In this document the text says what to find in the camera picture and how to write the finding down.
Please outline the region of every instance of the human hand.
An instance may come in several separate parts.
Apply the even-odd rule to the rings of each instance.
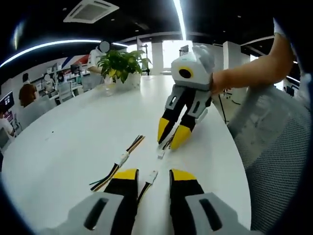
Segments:
[[[226,70],[214,72],[212,76],[213,76],[211,85],[212,94],[220,94],[224,90],[231,89],[229,79],[227,78]]]

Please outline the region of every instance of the potted plant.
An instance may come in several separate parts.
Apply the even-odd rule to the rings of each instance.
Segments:
[[[102,76],[112,78],[119,90],[138,88],[142,68],[147,68],[151,63],[148,58],[142,58],[144,53],[142,50],[129,53],[110,50],[100,58],[98,67],[101,67]]]

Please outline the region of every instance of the plant pot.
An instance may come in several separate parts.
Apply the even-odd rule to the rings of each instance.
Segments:
[[[140,90],[141,75],[139,73],[130,73],[124,83],[121,79],[116,80],[116,90],[118,91],[130,91],[130,90]]]

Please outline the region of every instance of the air conditioner vent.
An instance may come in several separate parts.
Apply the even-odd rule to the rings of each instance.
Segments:
[[[78,22],[93,24],[113,11],[119,9],[109,2],[102,0],[82,0],[66,16],[63,22]]]

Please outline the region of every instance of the ceiling light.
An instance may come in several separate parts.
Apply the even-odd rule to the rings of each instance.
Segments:
[[[7,59],[6,61],[4,61],[1,65],[0,65],[0,68],[11,62],[12,60],[20,57],[21,55],[24,55],[28,52],[31,52],[33,50],[36,50],[36,49],[39,49],[39,48],[42,48],[42,47],[48,47],[48,46],[52,46],[52,45],[57,45],[57,44],[64,44],[64,43],[100,43],[101,41],[100,40],[86,40],[86,39],[75,39],[75,40],[63,40],[63,41],[57,41],[57,42],[51,42],[51,43],[44,43],[44,44],[41,44],[41,45],[38,45],[38,46],[35,46],[35,47],[31,47],[29,49],[26,49],[26,50],[23,50],[15,55],[13,55],[12,57],[10,57],[9,59]]]
[[[178,20],[179,20],[179,24],[180,24],[180,29],[181,29],[181,34],[182,34],[182,39],[184,41],[187,40],[186,37],[186,28],[185,28],[185,23],[184,23],[184,18],[182,16],[182,10],[181,10],[181,5],[180,5],[180,1],[179,0],[173,0],[174,4],[175,4],[175,8],[177,11],[177,15],[178,15]]]
[[[126,44],[121,44],[121,43],[112,43],[113,45],[116,45],[116,46],[121,46],[121,47],[128,47],[128,45]]]
[[[292,80],[294,80],[294,81],[296,81],[296,82],[300,82],[300,81],[298,81],[297,79],[294,79],[293,77],[290,77],[290,76],[287,76],[287,78],[290,78],[290,79],[292,79]]]

